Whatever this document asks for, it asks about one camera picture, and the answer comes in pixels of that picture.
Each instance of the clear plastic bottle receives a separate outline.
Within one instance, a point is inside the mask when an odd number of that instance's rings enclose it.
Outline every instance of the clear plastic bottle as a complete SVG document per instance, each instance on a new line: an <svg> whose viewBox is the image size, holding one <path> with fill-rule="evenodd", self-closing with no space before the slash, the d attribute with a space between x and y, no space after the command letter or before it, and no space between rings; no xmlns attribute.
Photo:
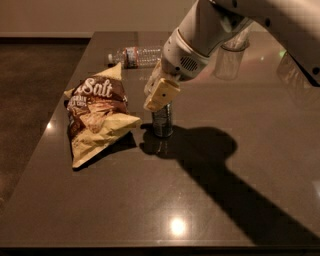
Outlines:
<svg viewBox="0 0 320 256"><path fill-rule="evenodd" d="M121 62L125 69L151 68L160 60L161 52L161 46L126 47L108 54L108 61L111 65Z"/></svg>

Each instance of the chip bag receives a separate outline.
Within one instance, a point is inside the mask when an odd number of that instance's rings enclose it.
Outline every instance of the chip bag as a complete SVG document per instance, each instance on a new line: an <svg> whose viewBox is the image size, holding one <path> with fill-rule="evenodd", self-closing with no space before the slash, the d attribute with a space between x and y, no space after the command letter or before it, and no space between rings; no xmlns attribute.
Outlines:
<svg viewBox="0 0 320 256"><path fill-rule="evenodd" d="M120 63L88 77L65 95L69 98L68 135L73 168L80 167L141 124L140 118L128 112Z"/></svg>

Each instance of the dark countertop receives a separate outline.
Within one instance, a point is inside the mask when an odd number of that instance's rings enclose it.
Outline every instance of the dark countertop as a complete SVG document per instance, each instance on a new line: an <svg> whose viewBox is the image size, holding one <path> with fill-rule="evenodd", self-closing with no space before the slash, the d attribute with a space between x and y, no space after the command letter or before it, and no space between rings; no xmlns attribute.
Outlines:
<svg viewBox="0 0 320 256"><path fill-rule="evenodd" d="M105 69L112 49L169 35L95 33L68 88ZM319 89L280 81L283 48L268 33L250 43L236 80L213 75L215 53L182 83L167 140L142 107L152 69L124 70L144 125L80 171L62 97L0 220L0 247L320 249Z"/></svg>

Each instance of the wall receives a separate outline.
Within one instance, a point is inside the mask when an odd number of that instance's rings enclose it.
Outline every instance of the wall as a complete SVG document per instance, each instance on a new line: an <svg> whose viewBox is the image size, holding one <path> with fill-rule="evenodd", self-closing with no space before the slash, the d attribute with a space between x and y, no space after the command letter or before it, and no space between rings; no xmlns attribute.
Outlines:
<svg viewBox="0 0 320 256"><path fill-rule="evenodd" d="M94 31L172 31L194 2L1 0L0 37L91 37Z"/></svg>

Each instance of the brown packaging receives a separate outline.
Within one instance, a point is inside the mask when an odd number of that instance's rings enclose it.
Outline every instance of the brown packaging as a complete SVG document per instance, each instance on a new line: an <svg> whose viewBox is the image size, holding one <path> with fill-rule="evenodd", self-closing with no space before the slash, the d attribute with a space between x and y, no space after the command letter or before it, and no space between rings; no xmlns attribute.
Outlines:
<svg viewBox="0 0 320 256"><path fill-rule="evenodd" d="M69 98L68 135L73 168L80 167L141 124L140 118L128 112L121 64L87 78L65 95Z"/></svg>

